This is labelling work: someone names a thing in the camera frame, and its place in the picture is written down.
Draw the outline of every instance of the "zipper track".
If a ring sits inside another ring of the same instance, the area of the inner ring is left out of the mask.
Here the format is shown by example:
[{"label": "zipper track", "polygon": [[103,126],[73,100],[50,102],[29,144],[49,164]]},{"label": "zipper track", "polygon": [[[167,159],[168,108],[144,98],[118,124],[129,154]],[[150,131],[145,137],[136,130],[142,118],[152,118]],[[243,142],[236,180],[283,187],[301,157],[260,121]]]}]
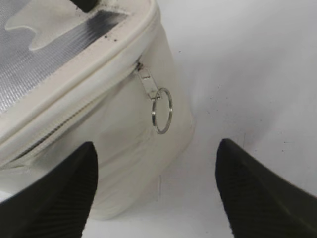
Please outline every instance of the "zipper track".
[{"label": "zipper track", "polygon": [[75,125],[80,119],[93,110],[98,103],[100,103],[106,96],[107,91],[113,86],[121,82],[129,75],[131,75],[137,64],[133,64],[119,77],[116,77],[109,84],[104,87],[100,87],[93,94],[82,99],[73,109],[69,110],[63,116],[52,122],[45,129],[37,133],[35,139],[27,143],[25,146],[18,149],[14,154],[7,157],[7,163],[2,167],[12,167],[15,162],[23,163],[29,161],[32,157],[35,157],[38,153],[43,151],[49,145],[58,140],[68,129]]}]

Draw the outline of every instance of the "metal ring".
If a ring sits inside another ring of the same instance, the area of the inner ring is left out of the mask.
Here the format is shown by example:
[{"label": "metal ring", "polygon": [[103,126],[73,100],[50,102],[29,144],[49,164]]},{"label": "metal ring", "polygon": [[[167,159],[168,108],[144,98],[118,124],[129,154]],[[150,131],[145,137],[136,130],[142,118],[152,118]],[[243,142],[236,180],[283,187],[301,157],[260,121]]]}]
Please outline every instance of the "metal ring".
[{"label": "metal ring", "polygon": [[[165,93],[168,97],[168,104],[169,104],[169,113],[168,113],[168,120],[167,120],[167,124],[165,126],[165,128],[163,130],[161,130],[158,126],[158,121],[157,121],[157,101],[162,97],[161,94]],[[167,133],[170,124],[172,122],[172,116],[173,116],[173,102],[172,102],[172,96],[170,94],[170,92],[166,89],[166,88],[161,88],[156,96],[155,99],[153,101],[153,107],[152,107],[152,123],[153,126],[155,127],[156,131],[158,134],[163,135],[165,133]]]}]

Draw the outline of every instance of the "white surface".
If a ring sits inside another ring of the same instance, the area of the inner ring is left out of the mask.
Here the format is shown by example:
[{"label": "white surface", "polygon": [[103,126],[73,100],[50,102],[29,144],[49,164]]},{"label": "white surface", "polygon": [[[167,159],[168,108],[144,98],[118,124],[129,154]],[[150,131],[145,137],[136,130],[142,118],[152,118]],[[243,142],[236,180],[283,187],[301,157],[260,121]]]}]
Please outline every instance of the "white surface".
[{"label": "white surface", "polygon": [[317,195],[317,2],[159,4],[196,134],[133,208],[111,221],[90,221],[84,237],[232,237],[214,179],[225,137]]}]

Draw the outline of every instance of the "black handle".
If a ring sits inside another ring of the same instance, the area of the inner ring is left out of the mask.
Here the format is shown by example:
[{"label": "black handle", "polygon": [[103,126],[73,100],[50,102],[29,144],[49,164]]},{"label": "black handle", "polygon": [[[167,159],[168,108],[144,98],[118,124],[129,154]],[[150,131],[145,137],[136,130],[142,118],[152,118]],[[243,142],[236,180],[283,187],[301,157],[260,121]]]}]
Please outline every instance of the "black handle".
[{"label": "black handle", "polygon": [[83,12],[90,12],[98,5],[99,0],[71,0]]}]

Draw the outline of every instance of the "white backdrop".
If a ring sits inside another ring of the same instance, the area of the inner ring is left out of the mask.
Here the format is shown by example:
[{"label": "white backdrop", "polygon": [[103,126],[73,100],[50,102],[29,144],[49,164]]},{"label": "white backdrop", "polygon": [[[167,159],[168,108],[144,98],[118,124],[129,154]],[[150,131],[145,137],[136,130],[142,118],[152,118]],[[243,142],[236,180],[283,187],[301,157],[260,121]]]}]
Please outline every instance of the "white backdrop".
[{"label": "white backdrop", "polygon": [[229,137],[317,195],[317,1],[159,0],[194,140],[124,214],[84,238],[231,238],[214,179]]}]

